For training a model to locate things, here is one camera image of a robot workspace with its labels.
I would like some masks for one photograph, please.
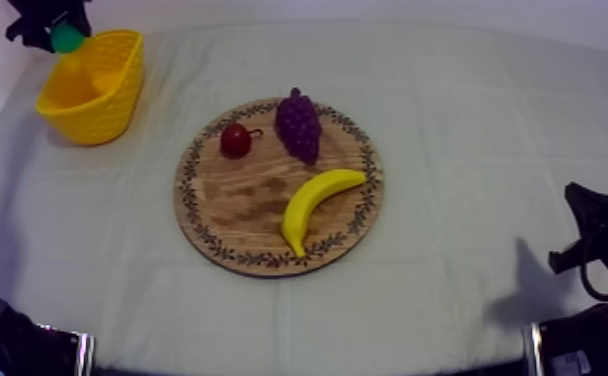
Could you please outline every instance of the purple grapes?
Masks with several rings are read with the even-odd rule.
[[[276,109],[276,133],[288,153],[307,165],[314,165],[322,131],[311,98],[293,88],[290,97],[283,99]]]

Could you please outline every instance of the toy banana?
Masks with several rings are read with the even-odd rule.
[[[281,226],[283,237],[297,257],[306,255],[302,240],[306,235],[309,216],[316,206],[326,198],[365,181],[367,177],[360,171],[337,169],[316,175],[299,188],[285,209]]]

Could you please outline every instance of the white tablecloth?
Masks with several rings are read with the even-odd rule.
[[[562,199],[608,193],[608,55],[423,25],[237,26],[147,36],[131,127],[66,143],[34,112],[52,61],[0,116],[0,295],[98,337],[100,365],[194,375],[426,373],[521,355],[519,328],[592,303],[547,253]],[[173,178],[195,134],[298,86],[353,118],[386,175],[374,228],[340,262],[259,280],[180,231]],[[593,268],[592,279],[608,288]]]

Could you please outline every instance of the yellow basket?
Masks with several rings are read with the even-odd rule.
[[[129,126],[143,83],[143,36],[113,30],[62,56],[36,102],[61,134],[83,145],[120,136]]]

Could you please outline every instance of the wooden plate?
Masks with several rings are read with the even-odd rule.
[[[295,276],[337,260],[372,226],[383,197],[376,150],[351,119],[331,107],[315,105],[323,127],[316,165],[288,155],[274,132],[281,99],[222,114],[185,150],[176,173],[174,206],[185,236],[215,264],[254,277]],[[220,134],[233,123],[264,132],[241,159],[220,153]],[[297,258],[281,237],[285,207],[304,182],[335,168],[364,171],[368,181],[316,208],[304,241],[307,255]]]

